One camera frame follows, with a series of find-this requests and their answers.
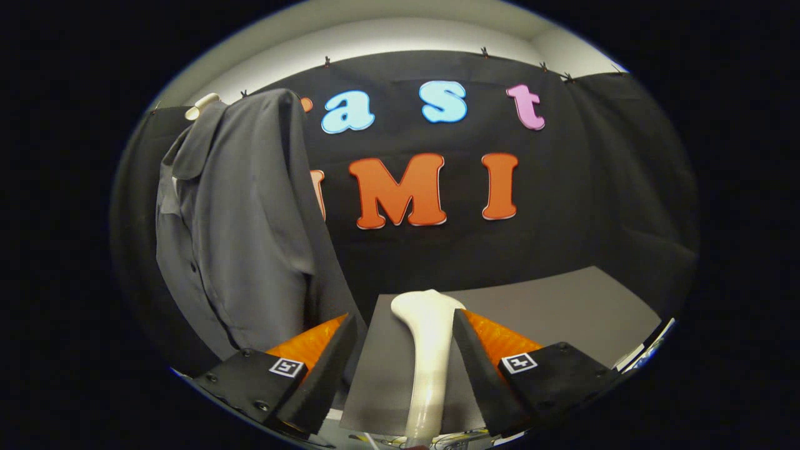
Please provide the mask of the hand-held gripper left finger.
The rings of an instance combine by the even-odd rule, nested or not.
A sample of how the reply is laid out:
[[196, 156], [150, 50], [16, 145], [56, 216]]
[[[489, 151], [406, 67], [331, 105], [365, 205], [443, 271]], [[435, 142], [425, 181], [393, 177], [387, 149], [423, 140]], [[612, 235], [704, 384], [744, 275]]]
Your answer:
[[271, 350], [243, 348], [194, 383], [257, 424], [308, 438], [331, 410], [357, 336], [356, 319], [343, 314]]

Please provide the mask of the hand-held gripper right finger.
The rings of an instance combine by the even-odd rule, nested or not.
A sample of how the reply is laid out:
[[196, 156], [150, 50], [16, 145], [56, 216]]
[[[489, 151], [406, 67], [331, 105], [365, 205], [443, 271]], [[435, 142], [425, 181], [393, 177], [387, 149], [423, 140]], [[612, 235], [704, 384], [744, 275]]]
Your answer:
[[466, 309], [452, 335], [489, 433], [510, 436], [565, 421], [616, 384], [619, 372], [568, 342], [548, 346]]

